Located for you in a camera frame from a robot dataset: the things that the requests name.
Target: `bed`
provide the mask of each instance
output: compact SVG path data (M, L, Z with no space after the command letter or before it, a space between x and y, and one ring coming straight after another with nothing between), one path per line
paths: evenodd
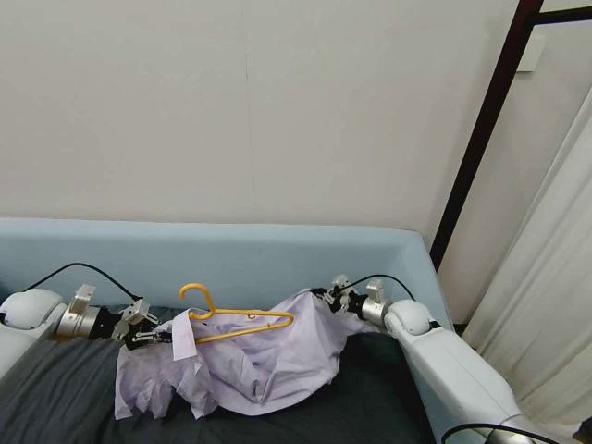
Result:
M196 302L177 289L203 282L218 306L269 308L296 290L345 273L398 276L444 327L450 317L422 238L385 228L155 224L0 218L0 300L60 265L105 269L166 319ZM69 270L45 288L69 299L97 286L94 304L125 302L88 270ZM391 299L404 297L388 287ZM195 421L180 398L166 418L115 421L119 345L110 340L42 341L0 384L2 442L434 442L455 422L385 335L351 337L338 376L308 400L246 417L218 408Z

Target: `dark gray mattress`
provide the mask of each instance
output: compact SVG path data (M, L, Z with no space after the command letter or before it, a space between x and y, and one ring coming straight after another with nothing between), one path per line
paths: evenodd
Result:
M161 319L176 311L154 309ZM349 338L339 374L288 409L248 417L222 408L198 421L175 397L166 418L113 416L119 344L40 342L0 386L0 442L257 444L433 443L401 349L386 335Z

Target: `yellow hanger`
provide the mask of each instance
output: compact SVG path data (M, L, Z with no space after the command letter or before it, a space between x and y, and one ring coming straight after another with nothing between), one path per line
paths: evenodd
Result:
M222 335L214 335L208 336L205 338L199 338L195 340L196 344L204 344L206 342L212 342L213 340L219 339L226 339L226 338L234 338L236 336L242 335L250 335L251 333L258 333L260 331L267 331L267 330L275 330L276 328L284 328L289 326L292 322L294 322L294 315L288 312L266 312L263 310L229 310L226 308L215 308L214 303L212 302L212 297L210 296L210 292L207 288L202 284L186 284L179 290L179 298L182 301L185 301L185 292L187 290L200 290L205 297L205 302L207 303L208 308L210 309L209 312L206 314L195 314L192 312L188 313L189 319L193 319L195 321L205 321L209 319L213 315L246 315L249 319L253 319L255 316L273 316L273 317L287 317L288 320L285 322L281 322L279 324L270 325L267 323L264 327L255 327L255 328L246 328L244 330L237 330L231 331L230 333L224 333Z

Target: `white wall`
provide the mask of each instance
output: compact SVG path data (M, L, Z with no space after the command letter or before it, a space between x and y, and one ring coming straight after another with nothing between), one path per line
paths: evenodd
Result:
M5 0L0 215L372 225L429 244L515 3ZM558 33L514 85L445 259L458 320L589 83L592 31Z
M590 6L555 0L543 10ZM467 320L592 87L592 22L536 27L547 46L533 73L518 73L439 270L459 322Z

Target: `wrinkled fabric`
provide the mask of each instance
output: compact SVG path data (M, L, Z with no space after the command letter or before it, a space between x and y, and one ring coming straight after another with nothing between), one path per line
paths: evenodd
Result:
M166 414L173 389L195 409L196 419L216 405L247 415L286 408L331 381L348 336L377 331L355 314L331 313L310 291L288 298L272 311L292 313L294 322L195 347L194 338L284 319L219 314L188 322L183 312L159 328L171 332L172 345L136 351L123 347L117 361L116 419L131 415L134 406L154 417Z
M173 390L190 404L195 419L217 406L210 373L201 356L173 361L170 344L134 351L121 347L115 386L116 419L132 416L134 407L152 412L154 419L165 416Z

